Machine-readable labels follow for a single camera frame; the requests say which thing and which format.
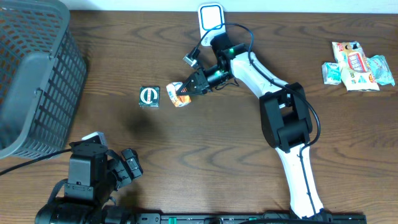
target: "tabletop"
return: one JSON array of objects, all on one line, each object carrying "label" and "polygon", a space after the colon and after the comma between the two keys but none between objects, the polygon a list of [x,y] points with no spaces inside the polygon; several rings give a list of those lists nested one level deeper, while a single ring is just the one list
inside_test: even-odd
[{"label": "tabletop", "polygon": [[[332,41],[356,40],[368,57],[384,55],[398,81],[398,16],[227,12],[225,18],[250,28],[260,62],[299,82],[316,109],[322,135],[310,156],[325,208],[397,223],[397,88],[347,92],[343,84],[323,84],[321,65],[335,61]],[[69,141],[104,132],[109,148],[135,149],[144,169],[113,193],[118,205],[164,213],[289,209],[282,163],[262,134],[258,99],[243,83],[193,97],[183,108],[167,95],[167,84],[193,72],[182,58],[200,38],[196,13],[73,11],[70,29],[89,71]],[[249,43],[245,30],[227,31],[233,43]],[[215,63],[211,49],[201,51],[206,66]],[[159,108],[139,107],[140,86],[160,87]],[[0,223],[33,223],[54,185],[67,178],[69,157],[2,176]],[[8,157],[0,169],[24,161]]]}]

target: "gray plastic basket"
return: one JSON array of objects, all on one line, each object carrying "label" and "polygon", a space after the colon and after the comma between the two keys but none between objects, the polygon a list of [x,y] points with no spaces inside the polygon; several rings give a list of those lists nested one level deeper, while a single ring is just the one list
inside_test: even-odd
[{"label": "gray plastic basket", "polygon": [[63,149],[86,65],[57,0],[0,0],[0,158]]}]

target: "white background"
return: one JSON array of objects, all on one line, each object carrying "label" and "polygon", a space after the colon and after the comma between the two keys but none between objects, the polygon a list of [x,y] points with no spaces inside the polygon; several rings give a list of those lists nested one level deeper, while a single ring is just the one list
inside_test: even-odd
[{"label": "white background", "polygon": [[[61,0],[71,10],[196,11],[206,0]],[[226,12],[398,13],[398,0],[219,0]]]}]

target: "white circle logo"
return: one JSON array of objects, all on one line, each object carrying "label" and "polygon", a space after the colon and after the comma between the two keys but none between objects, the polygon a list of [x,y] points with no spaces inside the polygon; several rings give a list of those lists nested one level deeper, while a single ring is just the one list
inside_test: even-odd
[{"label": "white circle logo", "polygon": [[154,90],[153,88],[145,88],[142,92],[141,92],[141,101],[146,103],[146,104],[150,104],[152,103],[152,100],[156,100],[157,99],[157,92],[156,90]]}]

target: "pile of packets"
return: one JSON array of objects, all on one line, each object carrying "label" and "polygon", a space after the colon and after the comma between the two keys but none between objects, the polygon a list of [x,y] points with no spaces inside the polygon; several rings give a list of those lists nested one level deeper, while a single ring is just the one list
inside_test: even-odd
[{"label": "pile of packets", "polygon": [[345,84],[348,91],[379,91],[379,85],[395,85],[383,55],[366,58],[358,42],[332,42],[337,63],[322,65],[323,82]]}]

